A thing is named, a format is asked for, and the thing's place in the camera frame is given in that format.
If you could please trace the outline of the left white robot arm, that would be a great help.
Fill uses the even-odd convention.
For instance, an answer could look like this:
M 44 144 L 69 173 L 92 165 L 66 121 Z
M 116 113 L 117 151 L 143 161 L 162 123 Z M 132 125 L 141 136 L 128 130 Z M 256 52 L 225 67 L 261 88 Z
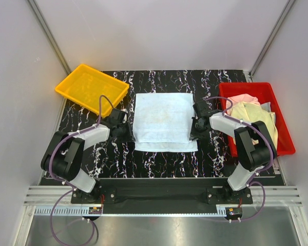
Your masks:
M 125 110 L 112 109 L 109 116 L 91 127 L 70 133 L 55 132 L 42 158 L 41 168 L 54 179 L 81 190 L 88 202 L 97 202 L 101 191 L 96 187 L 97 181 L 81 168 L 83 153 L 111 138 L 121 142 L 133 141 L 127 116 Z

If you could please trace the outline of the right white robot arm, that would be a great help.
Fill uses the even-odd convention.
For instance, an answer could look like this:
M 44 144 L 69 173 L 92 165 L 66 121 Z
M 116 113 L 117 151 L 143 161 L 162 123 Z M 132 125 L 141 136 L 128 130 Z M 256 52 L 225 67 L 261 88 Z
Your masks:
M 277 156 L 267 126 L 262 121 L 250 123 L 233 118 L 225 110 L 211 110 L 204 100 L 194 103 L 193 109 L 190 140 L 207 139 L 213 130 L 235 140 L 239 163 L 223 190 L 224 200 L 234 203 L 240 199 L 241 190 L 248 188 L 253 178 L 268 169 Z

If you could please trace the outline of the light blue towel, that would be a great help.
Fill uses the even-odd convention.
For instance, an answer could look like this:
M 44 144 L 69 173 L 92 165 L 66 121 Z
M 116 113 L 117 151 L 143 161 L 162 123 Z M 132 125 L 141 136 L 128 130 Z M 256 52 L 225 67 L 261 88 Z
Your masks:
M 141 152 L 187 153 L 198 150 L 190 139 L 193 109 L 191 93 L 136 94 L 133 135 Z

